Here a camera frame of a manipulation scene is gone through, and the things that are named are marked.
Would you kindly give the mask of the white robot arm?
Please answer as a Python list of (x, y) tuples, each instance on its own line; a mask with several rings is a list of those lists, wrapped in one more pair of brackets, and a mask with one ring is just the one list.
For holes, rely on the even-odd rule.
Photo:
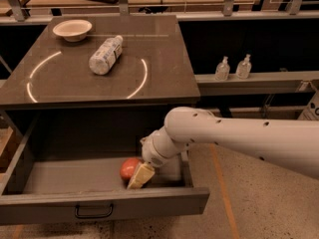
[(319, 121), (289, 119), (225, 119), (212, 112), (178, 107), (163, 126), (142, 139), (143, 162), (128, 188), (143, 187), (155, 170), (192, 143), (214, 143), (272, 164), (319, 177)]

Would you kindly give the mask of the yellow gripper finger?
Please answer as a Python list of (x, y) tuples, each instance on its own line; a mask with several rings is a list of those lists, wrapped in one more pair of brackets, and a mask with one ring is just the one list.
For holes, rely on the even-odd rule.
[(128, 189), (140, 189), (155, 175), (155, 169), (147, 163), (139, 163), (131, 177)]

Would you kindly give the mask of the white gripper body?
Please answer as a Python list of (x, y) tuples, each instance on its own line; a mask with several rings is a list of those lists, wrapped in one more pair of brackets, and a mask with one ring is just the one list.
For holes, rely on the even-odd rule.
[(152, 167), (159, 168), (186, 150), (186, 144), (174, 141), (164, 127), (141, 139), (142, 158)]

